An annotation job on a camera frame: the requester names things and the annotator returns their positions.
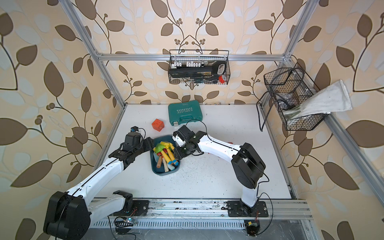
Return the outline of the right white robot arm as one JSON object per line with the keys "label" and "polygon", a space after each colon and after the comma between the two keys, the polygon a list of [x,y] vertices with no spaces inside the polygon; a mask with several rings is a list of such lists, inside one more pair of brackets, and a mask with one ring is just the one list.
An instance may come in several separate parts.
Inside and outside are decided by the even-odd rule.
{"label": "right white robot arm", "polygon": [[251,208],[258,202],[259,181],[265,175],[266,165],[252,145],[226,143],[202,131],[194,133],[187,126],[175,131],[173,140],[177,144],[175,156],[178,160],[199,152],[231,163],[237,180],[243,185],[242,203]]}

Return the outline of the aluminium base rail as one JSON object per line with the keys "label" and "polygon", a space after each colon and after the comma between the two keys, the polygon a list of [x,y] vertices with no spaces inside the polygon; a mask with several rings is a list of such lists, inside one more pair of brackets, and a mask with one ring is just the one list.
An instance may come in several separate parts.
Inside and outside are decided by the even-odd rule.
{"label": "aluminium base rail", "polygon": [[253,210],[229,199],[134,199],[131,212],[120,211],[94,223],[109,228],[116,217],[125,217],[137,229],[225,229],[241,230],[247,223],[270,221],[302,223],[313,219],[306,201],[269,200],[262,197]]}

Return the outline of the green tool case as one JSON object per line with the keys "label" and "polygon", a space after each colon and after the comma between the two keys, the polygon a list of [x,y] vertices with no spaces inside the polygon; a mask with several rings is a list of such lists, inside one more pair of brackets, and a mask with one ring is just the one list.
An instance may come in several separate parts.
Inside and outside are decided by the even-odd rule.
{"label": "green tool case", "polygon": [[203,120],[200,103],[193,100],[185,103],[168,105],[169,121],[172,126],[181,125],[187,122],[198,122]]}

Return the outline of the teal storage box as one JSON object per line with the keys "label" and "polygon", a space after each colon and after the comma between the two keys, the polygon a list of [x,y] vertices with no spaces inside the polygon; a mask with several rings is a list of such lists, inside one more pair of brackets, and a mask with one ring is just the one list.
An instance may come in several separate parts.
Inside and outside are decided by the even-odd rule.
{"label": "teal storage box", "polygon": [[[155,146],[157,144],[159,144],[160,142],[170,142],[173,144],[174,147],[177,146],[173,140],[172,135],[165,135],[165,136],[161,136],[161,137],[154,139]],[[165,159],[162,156],[158,156],[153,151],[153,149],[150,151],[150,154],[151,154],[150,156],[151,156],[152,170],[156,175],[164,176],[164,175],[172,174],[172,173],[176,172],[179,169],[179,167],[181,166],[181,162],[179,159],[177,159],[179,161],[178,166],[174,166],[174,165],[169,166],[167,164],[167,162],[165,161]]]}

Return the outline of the red cube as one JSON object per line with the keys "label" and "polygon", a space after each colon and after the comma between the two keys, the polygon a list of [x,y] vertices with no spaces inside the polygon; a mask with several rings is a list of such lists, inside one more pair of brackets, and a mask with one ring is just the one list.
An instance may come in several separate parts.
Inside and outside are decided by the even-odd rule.
{"label": "red cube", "polygon": [[153,122],[152,122],[152,127],[154,130],[158,131],[158,132],[161,132],[164,127],[165,127],[165,124],[163,121],[159,120],[159,119],[155,119]]}

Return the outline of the white cloth bag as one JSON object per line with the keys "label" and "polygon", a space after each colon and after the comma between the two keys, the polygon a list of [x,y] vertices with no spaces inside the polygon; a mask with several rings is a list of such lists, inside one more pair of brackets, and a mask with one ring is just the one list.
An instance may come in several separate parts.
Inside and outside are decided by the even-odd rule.
{"label": "white cloth bag", "polygon": [[332,112],[345,112],[353,109],[348,89],[342,80],[333,83],[317,92],[299,106],[283,111],[287,120],[301,117],[329,114]]}

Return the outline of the black handheld tool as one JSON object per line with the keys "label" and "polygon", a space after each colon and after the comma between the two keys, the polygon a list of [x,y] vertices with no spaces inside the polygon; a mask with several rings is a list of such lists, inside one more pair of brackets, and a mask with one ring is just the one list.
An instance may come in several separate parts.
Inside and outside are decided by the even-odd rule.
{"label": "black handheld tool", "polygon": [[215,61],[211,65],[205,62],[187,62],[172,64],[168,70],[169,76],[172,78],[203,78],[203,77],[219,77],[226,73],[227,62]]}

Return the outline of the yellow shovel blue handle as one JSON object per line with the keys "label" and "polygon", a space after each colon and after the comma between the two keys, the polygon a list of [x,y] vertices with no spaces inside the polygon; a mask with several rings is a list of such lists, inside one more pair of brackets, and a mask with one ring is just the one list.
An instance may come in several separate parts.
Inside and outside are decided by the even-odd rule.
{"label": "yellow shovel blue handle", "polygon": [[163,158],[166,160],[167,164],[178,166],[179,161],[175,158],[173,150],[175,147],[170,142],[160,142],[160,144],[163,146],[163,150],[161,151]]}

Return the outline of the green shovel orange handle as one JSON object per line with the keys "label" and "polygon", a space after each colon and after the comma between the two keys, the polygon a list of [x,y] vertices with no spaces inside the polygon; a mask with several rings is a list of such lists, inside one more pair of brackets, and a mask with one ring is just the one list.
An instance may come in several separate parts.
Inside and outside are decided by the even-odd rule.
{"label": "green shovel orange handle", "polygon": [[158,155],[158,156],[162,156],[162,153],[161,151],[163,150],[163,146],[159,143],[157,144],[154,148],[153,148],[153,151]]}

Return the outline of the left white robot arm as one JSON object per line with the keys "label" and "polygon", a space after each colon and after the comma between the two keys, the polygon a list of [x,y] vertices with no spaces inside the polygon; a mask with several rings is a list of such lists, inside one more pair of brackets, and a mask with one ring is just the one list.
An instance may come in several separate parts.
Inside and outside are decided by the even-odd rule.
{"label": "left white robot arm", "polygon": [[49,199],[44,233],[61,240],[80,240],[99,220],[120,211],[135,210],[133,195],[115,191],[111,197],[95,200],[95,196],[139,155],[154,148],[154,140],[130,132],[120,147],[85,180],[66,192],[56,192]]}

